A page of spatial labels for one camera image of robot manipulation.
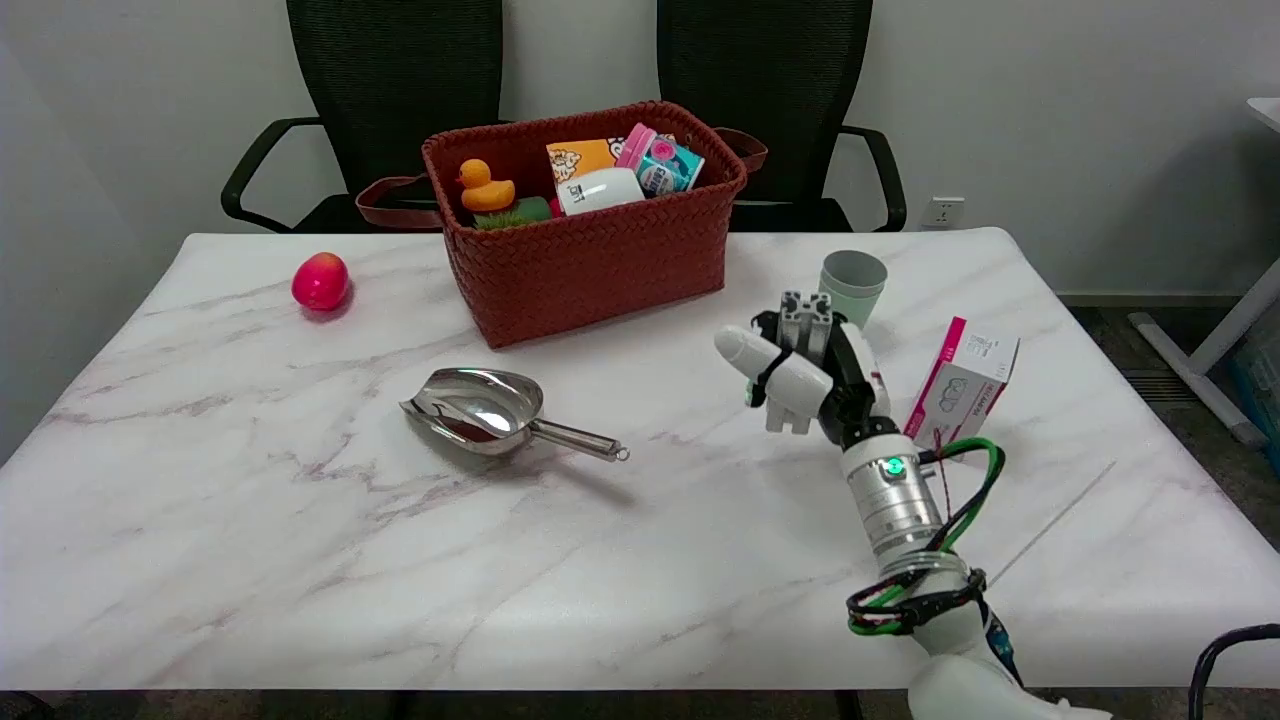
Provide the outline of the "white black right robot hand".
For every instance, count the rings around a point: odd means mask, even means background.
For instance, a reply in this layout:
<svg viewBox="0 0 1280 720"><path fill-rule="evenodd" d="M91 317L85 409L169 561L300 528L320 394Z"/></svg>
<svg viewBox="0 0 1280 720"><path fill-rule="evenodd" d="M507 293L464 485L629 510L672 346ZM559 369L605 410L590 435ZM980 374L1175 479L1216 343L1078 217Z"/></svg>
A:
<svg viewBox="0 0 1280 720"><path fill-rule="evenodd" d="M746 404L765 407L769 432L791 427L805 434L818 420L844 451L900 432L861 328L824 301L782 305L756 314L748 327L724 325L713 345L748 379Z"/></svg>

